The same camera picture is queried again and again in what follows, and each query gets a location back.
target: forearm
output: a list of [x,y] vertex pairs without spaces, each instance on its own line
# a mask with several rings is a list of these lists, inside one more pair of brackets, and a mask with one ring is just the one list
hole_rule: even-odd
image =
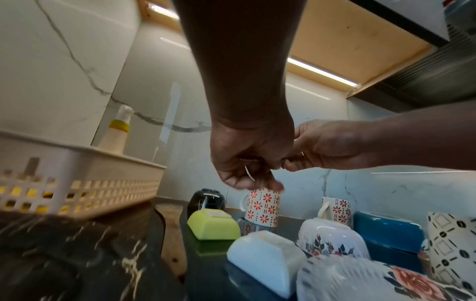
[[174,4],[202,75],[212,120],[254,122],[287,112],[286,60],[305,0]]
[[474,101],[372,121],[364,135],[373,165],[476,170]]

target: blue bowl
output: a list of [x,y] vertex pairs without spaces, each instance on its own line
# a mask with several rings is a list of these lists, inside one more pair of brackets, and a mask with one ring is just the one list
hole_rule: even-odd
[[368,212],[354,214],[354,230],[367,241],[414,254],[418,254],[424,239],[418,224]]
[[424,274],[418,255],[364,240],[370,259]]

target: hand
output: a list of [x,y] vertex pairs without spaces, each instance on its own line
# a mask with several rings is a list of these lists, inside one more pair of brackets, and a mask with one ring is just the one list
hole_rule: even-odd
[[279,118],[250,127],[245,124],[230,126],[212,120],[210,150],[220,179],[236,189],[283,190],[283,184],[274,179],[271,169],[279,169],[281,159],[291,150],[293,127],[287,109]]
[[282,167],[290,172],[321,167],[361,169],[376,166],[372,152],[365,151],[365,133],[370,123],[363,121],[311,120],[295,129],[292,151]]

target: black container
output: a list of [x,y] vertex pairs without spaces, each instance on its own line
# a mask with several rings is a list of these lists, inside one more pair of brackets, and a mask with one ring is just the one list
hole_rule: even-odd
[[219,191],[212,189],[202,189],[193,194],[187,206],[187,218],[192,215],[193,212],[202,209],[220,209],[226,208],[225,197],[221,195]]

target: white plastic basket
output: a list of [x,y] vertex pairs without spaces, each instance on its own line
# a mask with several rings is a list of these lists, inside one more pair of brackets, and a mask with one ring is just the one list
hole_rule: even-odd
[[0,209],[90,218],[156,195],[166,167],[0,131]]

